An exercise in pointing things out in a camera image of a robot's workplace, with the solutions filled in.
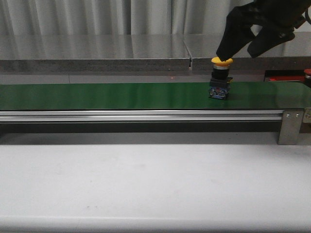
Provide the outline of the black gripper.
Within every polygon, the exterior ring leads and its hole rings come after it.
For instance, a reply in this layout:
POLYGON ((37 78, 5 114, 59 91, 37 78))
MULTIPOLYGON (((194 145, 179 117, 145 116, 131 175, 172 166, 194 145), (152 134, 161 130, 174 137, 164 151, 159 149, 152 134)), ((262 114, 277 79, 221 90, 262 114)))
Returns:
POLYGON ((302 14, 310 6, 309 0, 255 0, 234 7, 226 17, 225 31, 216 51, 217 56, 221 61, 226 61, 251 42, 247 52, 252 58, 256 58, 280 44, 293 40, 293 30, 278 32, 263 26, 297 29, 306 21, 302 14), (251 30, 253 25, 263 27, 256 36, 251 30))

